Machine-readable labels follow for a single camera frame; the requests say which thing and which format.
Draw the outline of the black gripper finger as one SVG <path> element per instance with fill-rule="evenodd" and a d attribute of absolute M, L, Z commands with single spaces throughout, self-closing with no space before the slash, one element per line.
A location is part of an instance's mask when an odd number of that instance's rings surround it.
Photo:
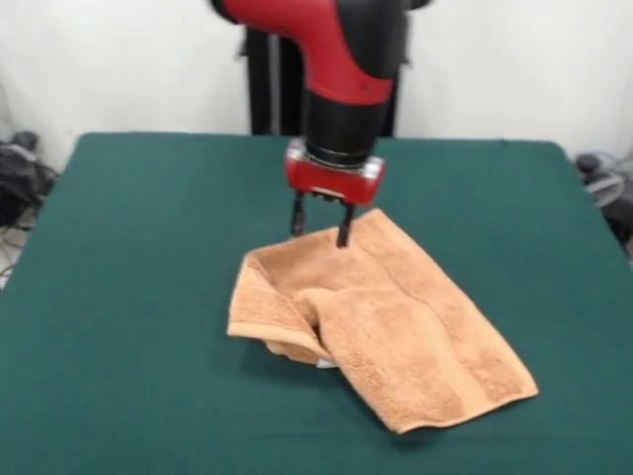
<path fill-rule="evenodd" d="M 354 213 L 355 213 L 355 206 L 353 204 L 346 203 L 344 205 L 344 208 L 345 210 L 344 210 L 343 220 L 341 221 L 338 227 L 338 234 L 336 238 L 337 247 L 348 246 L 351 225 L 352 225 L 352 221 L 353 221 Z"/>
<path fill-rule="evenodd" d="M 304 209 L 304 195 L 303 191 L 297 191 L 294 201 L 291 216 L 291 236 L 297 238 L 304 232 L 305 224 L 305 209 Z"/>

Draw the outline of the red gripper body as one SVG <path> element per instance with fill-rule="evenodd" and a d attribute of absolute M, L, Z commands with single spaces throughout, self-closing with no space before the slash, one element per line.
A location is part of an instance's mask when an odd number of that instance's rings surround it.
<path fill-rule="evenodd" d="M 386 161 L 369 157 L 356 169 L 335 169 L 304 158 L 285 159 L 289 185 L 303 193 L 330 196 L 356 206 L 370 205 L 382 183 Z"/>

